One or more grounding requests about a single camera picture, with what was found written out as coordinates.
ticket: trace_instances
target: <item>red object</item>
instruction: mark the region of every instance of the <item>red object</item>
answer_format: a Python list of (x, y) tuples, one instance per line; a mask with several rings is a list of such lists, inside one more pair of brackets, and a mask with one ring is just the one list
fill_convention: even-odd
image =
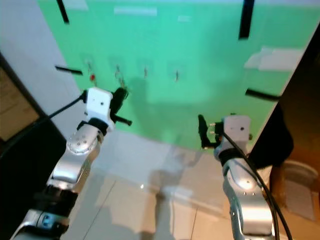
[(96, 75), (91, 74), (91, 75), (90, 75), (90, 81), (92, 81), (92, 82), (93, 82), (94, 80), (96, 80)]

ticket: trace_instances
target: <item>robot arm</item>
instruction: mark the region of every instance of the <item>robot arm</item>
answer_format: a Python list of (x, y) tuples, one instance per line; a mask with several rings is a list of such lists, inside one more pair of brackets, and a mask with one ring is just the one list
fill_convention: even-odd
[(207, 124), (199, 115), (199, 134), (203, 148), (215, 148), (214, 156), (221, 162), (223, 190), (230, 203), (230, 217), (235, 240), (273, 240), (273, 217), (260, 183), (238, 151), (223, 136), (226, 133), (246, 153), (250, 118), (231, 115), (211, 124), (217, 134), (216, 143), (207, 137)]
[(35, 194), (34, 203), (12, 240), (59, 239), (67, 231), (69, 214), (107, 131), (114, 130), (117, 121), (131, 125), (131, 121), (116, 115), (127, 95), (124, 88), (118, 88), (113, 94), (96, 87), (88, 90), (84, 101), (88, 122), (82, 121), (77, 132), (67, 140), (65, 152), (50, 174), (45, 189)]

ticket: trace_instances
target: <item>green wall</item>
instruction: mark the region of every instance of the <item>green wall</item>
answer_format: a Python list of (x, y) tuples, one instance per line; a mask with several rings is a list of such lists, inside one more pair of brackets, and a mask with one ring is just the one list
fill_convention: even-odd
[[(68, 66), (84, 73), (75, 76), (79, 88), (93, 86), (85, 60), (97, 86), (110, 91), (119, 87), (119, 66), (130, 91), (119, 115), (133, 124), (118, 129), (192, 149), (200, 148), (198, 114), (209, 122), (248, 115), (257, 138), (274, 103), (246, 89), (281, 94), (292, 72), (245, 69), (245, 62), (263, 46), (304, 49), (320, 19), (319, 7), (255, 4), (250, 37), (238, 40), (241, 3), (87, 1), (88, 10), (67, 9), (69, 24), (56, 1), (38, 3)], [(156, 7), (157, 16), (118, 15), (115, 6)]]

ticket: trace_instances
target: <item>black cable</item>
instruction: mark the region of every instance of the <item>black cable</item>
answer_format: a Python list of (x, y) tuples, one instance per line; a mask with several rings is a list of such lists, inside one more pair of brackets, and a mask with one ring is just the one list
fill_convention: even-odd
[(33, 125), (26, 131), (23, 132), (22, 134), (17, 135), (16, 137), (14, 137), (14, 139), (9, 142), (9, 144), (5, 147), (5, 149), (3, 150), (3, 152), (0, 155), (0, 159), (17, 143), (19, 142), (21, 139), (23, 139), (28, 133), (30, 133), (32, 130), (34, 130), (35, 128), (39, 127), (41, 124), (45, 123), (46, 121), (50, 120), (51, 118), (53, 118), (54, 116), (58, 115), (59, 113), (63, 112), (64, 110), (70, 108), (71, 106), (73, 106), (74, 104), (76, 104), (77, 102), (79, 102), (80, 100), (83, 100), (83, 102), (85, 103), (87, 101), (87, 91), (83, 91), (83, 93), (75, 100), (73, 100), (72, 102), (70, 102), (69, 104), (67, 104), (66, 106), (60, 108), (59, 110), (55, 111), (54, 113), (45, 116), (41, 119), (39, 119), (38, 121), (35, 121), (33, 123)]
[(274, 234), (275, 234), (275, 239), (279, 240), (279, 224), (278, 224), (278, 218), (277, 218), (277, 213), (280, 217), (280, 220), (283, 224), (285, 233), (288, 237), (288, 240), (292, 240), (292, 235), (290, 233), (289, 227), (287, 225), (287, 222), (285, 220), (285, 217), (283, 216), (277, 202), (275, 201), (275, 199), (273, 198), (273, 196), (271, 195), (268, 187), (265, 185), (264, 180), (261, 178), (261, 176), (259, 175), (259, 173), (257, 172), (256, 167), (253, 165), (253, 163), (247, 158), (247, 156), (245, 155), (245, 153), (241, 150), (240, 147), (238, 147), (238, 145), (225, 133), (223, 132), (223, 136), (231, 143), (231, 145), (241, 154), (242, 158), (245, 160), (245, 162), (249, 165), (249, 167), (251, 168), (251, 170), (253, 171), (253, 173), (255, 174), (256, 178), (258, 179), (258, 181), (260, 182), (263, 190), (265, 191), (265, 194), (269, 200), (270, 203), (270, 209), (271, 209), (271, 214), (272, 214), (272, 218), (273, 218), (273, 225), (274, 225)]

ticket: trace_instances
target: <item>white wall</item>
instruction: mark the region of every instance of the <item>white wall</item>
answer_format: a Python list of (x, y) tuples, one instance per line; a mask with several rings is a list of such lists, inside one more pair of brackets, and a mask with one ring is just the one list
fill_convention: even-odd
[[(35, 0), (1, 0), (0, 24), (3, 56), (47, 114), (80, 94), (73, 76), (55, 69), (66, 63)], [(68, 137), (84, 119), (84, 110), (78, 103), (53, 122)], [(218, 212), (223, 205), (222, 170), (210, 153), (115, 131), (108, 134), (92, 168), (93, 174), (163, 188)]]

